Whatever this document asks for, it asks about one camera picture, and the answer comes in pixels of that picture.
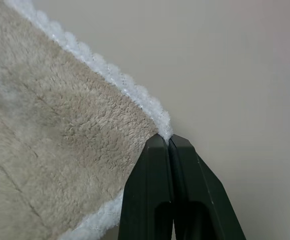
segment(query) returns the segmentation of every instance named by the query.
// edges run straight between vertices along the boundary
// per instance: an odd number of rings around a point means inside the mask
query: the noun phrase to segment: beige wall
[[[34,2],[161,100],[248,240],[290,240],[290,0]]]

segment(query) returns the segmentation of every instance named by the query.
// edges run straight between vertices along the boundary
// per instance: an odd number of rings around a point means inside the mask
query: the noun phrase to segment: fleece fabric
[[[97,240],[157,125],[0,0],[0,240]]]

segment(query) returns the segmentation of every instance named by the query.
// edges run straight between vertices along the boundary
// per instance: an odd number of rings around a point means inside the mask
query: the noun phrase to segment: white wall
[[[248,240],[290,240],[290,0],[34,2],[161,100]]]

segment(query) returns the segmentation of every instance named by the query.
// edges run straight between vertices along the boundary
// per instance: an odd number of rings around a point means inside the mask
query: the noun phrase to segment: plush texture
[[[0,240],[97,240],[169,116],[125,75],[109,79],[115,66],[90,66],[84,44],[73,53],[73,35],[61,44],[16,11],[23,2],[0,0]]]

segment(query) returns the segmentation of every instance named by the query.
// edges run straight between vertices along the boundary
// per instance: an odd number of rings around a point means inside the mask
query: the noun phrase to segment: white fuzzy trim
[[[122,210],[123,191],[103,204],[97,213],[86,216],[73,231],[65,232],[60,240],[99,240],[107,230],[117,226]]]
[[[172,136],[169,113],[163,109],[155,97],[149,95],[145,87],[134,84],[133,79],[121,73],[117,66],[106,63],[101,55],[92,53],[89,46],[78,42],[72,33],[64,32],[58,22],[50,21],[44,12],[36,11],[32,0],[5,0],[5,2],[44,31],[63,49],[72,53],[94,72],[103,76],[108,83],[115,85],[124,95],[130,97],[154,121],[158,133],[165,140]]]
[[[94,72],[103,76],[108,83],[115,85],[124,95],[130,97],[154,121],[159,134],[165,140],[172,136],[173,130],[168,112],[162,108],[156,98],[149,95],[146,88],[134,84],[129,75],[121,73],[117,66],[106,63],[101,55],[92,53],[87,44],[78,42],[72,33],[64,32],[61,25],[56,21],[50,21],[44,12],[36,11],[32,0],[4,1],[45,32],[64,50],[72,53]],[[86,216],[76,229],[64,233],[60,240],[99,240],[108,229],[119,223],[122,200],[123,191],[116,199],[104,203],[97,213]]]

